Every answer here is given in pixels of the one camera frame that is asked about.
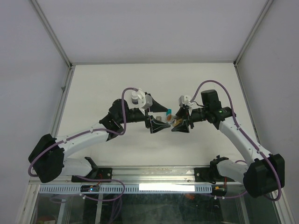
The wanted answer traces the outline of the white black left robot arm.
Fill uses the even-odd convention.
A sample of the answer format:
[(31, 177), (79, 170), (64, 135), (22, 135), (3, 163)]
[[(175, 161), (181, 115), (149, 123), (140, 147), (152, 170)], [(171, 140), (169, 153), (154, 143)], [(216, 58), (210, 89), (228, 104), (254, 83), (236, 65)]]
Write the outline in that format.
[(42, 183), (49, 183), (59, 176), (82, 176), (87, 181), (94, 181), (100, 173), (95, 162), (90, 157), (74, 159), (71, 155), (124, 135), (128, 123), (144, 122), (150, 133), (170, 127), (154, 118), (153, 113), (167, 112), (168, 109), (149, 93), (138, 91), (131, 99), (134, 108), (129, 108), (125, 99), (117, 99), (103, 119), (83, 131), (64, 137), (42, 136), (28, 157), (29, 175), (38, 177)]

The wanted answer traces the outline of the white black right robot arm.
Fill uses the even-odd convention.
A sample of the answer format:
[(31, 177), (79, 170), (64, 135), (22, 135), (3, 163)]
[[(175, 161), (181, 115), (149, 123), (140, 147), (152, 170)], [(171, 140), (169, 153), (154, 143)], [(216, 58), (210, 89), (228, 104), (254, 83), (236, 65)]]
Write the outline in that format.
[(225, 178), (244, 185), (253, 198), (264, 196), (273, 191), (281, 194), (285, 185), (285, 161), (280, 154), (272, 154), (258, 142), (253, 141), (237, 122), (236, 114), (230, 107), (222, 107), (216, 90), (201, 93), (203, 106), (193, 108), (190, 96), (181, 96), (178, 100), (179, 121), (173, 132), (189, 133), (194, 123), (207, 121), (224, 134), (239, 151), (245, 163), (233, 162), (228, 157), (217, 156), (210, 161), (209, 168), (200, 172), (200, 177), (212, 184)]

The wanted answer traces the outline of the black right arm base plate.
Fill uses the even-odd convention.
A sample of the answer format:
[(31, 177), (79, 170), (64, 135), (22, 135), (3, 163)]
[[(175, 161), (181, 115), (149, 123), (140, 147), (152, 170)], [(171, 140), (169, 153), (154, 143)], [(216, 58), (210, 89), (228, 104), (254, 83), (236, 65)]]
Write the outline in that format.
[(221, 176), (217, 171), (210, 167), (196, 167), (194, 170), (195, 182), (208, 182), (216, 184), (217, 182), (235, 182), (235, 180)]

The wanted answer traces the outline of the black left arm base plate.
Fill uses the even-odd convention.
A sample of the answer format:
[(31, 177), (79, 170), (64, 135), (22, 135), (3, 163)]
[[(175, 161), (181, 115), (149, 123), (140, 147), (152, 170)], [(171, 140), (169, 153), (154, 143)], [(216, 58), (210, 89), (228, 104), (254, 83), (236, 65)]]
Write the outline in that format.
[(73, 175), (71, 177), (71, 182), (99, 182), (100, 180), (107, 180), (107, 182), (111, 182), (112, 176), (112, 168), (99, 167), (92, 170), (87, 176), (84, 176), (83, 179)]

